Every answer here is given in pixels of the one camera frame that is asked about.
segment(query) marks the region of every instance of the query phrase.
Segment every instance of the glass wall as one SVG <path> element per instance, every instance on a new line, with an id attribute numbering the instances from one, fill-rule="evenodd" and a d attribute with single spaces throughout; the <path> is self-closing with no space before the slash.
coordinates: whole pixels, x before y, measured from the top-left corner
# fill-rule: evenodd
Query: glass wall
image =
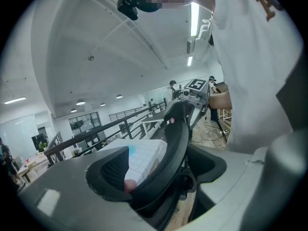
<path id="1" fill-rule="evenodd" d="M 97 112 L 81 115 L 68 120 L 74 136 L 91 131 L 101 125 Z"/>

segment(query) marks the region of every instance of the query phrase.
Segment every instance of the wooden floor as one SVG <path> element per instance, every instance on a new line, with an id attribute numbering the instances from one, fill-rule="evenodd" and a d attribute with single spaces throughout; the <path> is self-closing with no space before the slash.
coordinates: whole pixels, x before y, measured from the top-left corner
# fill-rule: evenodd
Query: wooden floor
<path id="1" fill-rule="evenodd" d="M 210 122 L 210 110 L 208 110 L 205 117 L 202 117 L 197 126 L 193 129 L 192 133 L 192 142 L 194 144 L 204 145 L 218 150 L 224 150 L 226 143 L 222 138 L 222 135 L 218 133 L 219 128 L 217 123 Z M 227 130 L 229 133 L 231 131 L 231 118 L 223 121 L 223 118 L 220 118 L 220 124 L 223 129 Z M 193 203 L 195 199 L 195 192 L 189 193 L 185 201 L 179 201 L 177 209 L 178 212 L 175 212 L 172 216 L 171 221 L 169 222 L 166 231 L 174 231 L 178 228 L 186 225 L 188 223 L 188 218 L 193 208 Z"/>

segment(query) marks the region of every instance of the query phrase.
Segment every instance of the ceiling light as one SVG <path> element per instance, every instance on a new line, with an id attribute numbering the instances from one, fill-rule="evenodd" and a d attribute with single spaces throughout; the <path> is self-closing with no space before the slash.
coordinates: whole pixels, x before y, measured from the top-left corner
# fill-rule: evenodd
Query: ceiling light
<path id="1" fill-rule="evenodd" d="M 76 103 L 76 105 L 83 105 L 86 102 L 83 99 L 79 99 L 78 102 Z"/>
<path id="2" fill-rule="evenodd" d="M 14 100 L 11 100 L 11 101 L 7 101 L 7 102 L 5 102 L 5 104 L 14 103 L 14 102 L 21 101 L 21 100 L 25 100 L 25 99 L 26 99 L 25 97 L 23 97 L 23 98 L 18 98 L 18 99 L 14 99 Z"/>
<path id="3" fill-rule="evenodd" d="M 197 35 L 197 29 L 198 29 L 198 21 L 199 21 L 199 4 L 192 2 L 192 30 L 191 30 L 191 36 Z"/>
<path id="4" fill-rule="evenodd" d="M 190 66 L 192 65 L 192 61 L 193 61 L 192 59 L 193 59 L 192 56 L 190 56 L 190 57 L 188 58 L 188 64 L 187 64 L 188 67 L 190 67 Z"/>

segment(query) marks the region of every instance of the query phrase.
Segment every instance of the logo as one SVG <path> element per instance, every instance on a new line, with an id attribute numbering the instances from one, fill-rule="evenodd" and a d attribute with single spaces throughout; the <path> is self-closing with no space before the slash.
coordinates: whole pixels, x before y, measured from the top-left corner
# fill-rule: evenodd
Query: logo
<path id="1" fill-rule="evenodd" d="M 188 85 L 188 89 L 192 90 L 198 90 L 201 91 L 202 88 L 205 86 L 206 81 L 205 80 L 200 80 L 200 79 L 194 79 L 191 81 L 191 83 Z"/>

